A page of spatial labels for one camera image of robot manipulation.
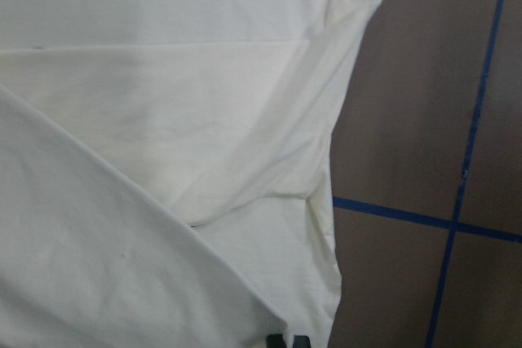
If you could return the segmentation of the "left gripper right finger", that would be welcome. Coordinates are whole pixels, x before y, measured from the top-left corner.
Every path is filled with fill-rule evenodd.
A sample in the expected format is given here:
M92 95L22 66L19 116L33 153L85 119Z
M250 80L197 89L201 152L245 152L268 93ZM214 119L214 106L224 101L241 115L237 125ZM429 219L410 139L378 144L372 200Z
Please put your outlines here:
M306 335L294 335L292 348L311 348L311 340Z

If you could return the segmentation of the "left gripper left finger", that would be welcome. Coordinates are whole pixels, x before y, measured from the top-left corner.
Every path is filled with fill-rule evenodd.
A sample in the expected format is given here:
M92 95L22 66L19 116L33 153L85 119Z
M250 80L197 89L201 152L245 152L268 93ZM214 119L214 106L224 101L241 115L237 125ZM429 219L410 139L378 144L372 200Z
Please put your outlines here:
M285 340L282 334L267 335L267 348L285 348Z

